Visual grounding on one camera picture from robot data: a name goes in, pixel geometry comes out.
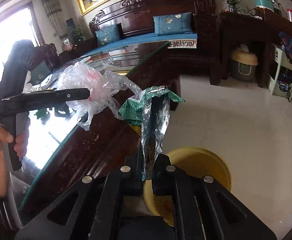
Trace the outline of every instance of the beige floor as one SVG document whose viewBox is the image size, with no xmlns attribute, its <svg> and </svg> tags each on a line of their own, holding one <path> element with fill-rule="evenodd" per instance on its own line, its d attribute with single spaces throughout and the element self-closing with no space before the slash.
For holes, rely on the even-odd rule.
<svg viewBox="0 0 292 240">
<path fill-rule="evenodd" d="M 163 140 L 221 157 L 231 192 L 282 239 L 292 227 L 292 103 L 267 89 L 229 78 L 181 78 L 182 98 Z"/>
</svg>

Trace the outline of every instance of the beige lid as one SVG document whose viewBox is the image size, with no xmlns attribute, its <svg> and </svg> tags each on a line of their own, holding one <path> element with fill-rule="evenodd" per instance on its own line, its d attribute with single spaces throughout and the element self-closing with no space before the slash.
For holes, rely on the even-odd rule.
<svg viewBox="0 0 292 240">
<path fill-rule="evenodd" d="M 230 58 L 246 65 L 256 66 L 259 64 L 257 56 L 254 53 L 247 53 L 238 49 L 231 52 Z"/>
</svg>

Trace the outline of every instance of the yellow plastic tub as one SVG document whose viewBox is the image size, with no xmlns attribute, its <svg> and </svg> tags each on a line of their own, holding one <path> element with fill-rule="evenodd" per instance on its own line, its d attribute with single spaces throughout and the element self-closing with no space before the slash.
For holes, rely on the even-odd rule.
<svg viewBox="0 0 292 240">
<path fill-rule="evenodd" d="M 231 178 L 225 163 L 216 154 L 197 147 L 184 147 L 167 154 L 172 165 L 183 169 L 188 175 L 202 178 L 211 175 L 230 191 Z M 166 223 L 174 226 L 171 196 L 155 196 L 151 180 L 144 184 L 144 200 L 148 210 L 155 216 L 162 216 Z"/>
</svg>

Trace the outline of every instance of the gray bucket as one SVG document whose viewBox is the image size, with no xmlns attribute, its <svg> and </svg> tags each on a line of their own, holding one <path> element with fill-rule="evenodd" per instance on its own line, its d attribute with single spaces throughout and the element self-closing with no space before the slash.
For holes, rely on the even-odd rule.
<svg viewBox="0 0 292 240">
<path fill-rule="evenodd" d="M 252 82 L 255 77 L 256 66 L 246 65 L 230 59 L 230 75 L 238 80 Z"/>
</svg>

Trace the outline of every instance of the clear plastic bag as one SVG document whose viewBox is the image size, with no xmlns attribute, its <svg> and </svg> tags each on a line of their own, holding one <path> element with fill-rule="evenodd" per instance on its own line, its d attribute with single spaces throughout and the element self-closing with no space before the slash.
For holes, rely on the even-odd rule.
<svg viewBox="0 0 292 240">
<path fill-rule="evenodd" d="M 99 71 L 81 62 L 67 67 L 57 82 L 59 90 L 71 88 L 88 88 L 90 90 L 88 99 L 66 102 L 69 107 L 77 111 L 76 115 L 79 119 L 88 112 L 87 121 L 78 122 L 78 125 L 86 131 L 89 130 L 94 114 L 100 113 L 107 106 L 116 118 L 123 120 L 123 117 L 118 115 L 119 104 L 112 97 L 119 90 L 130 89 L 134 94 L 141 92 L 140 87 L 125 76 L 120 76 L 112 71 L 105 71 L 102 75 Z"/>
</svg>

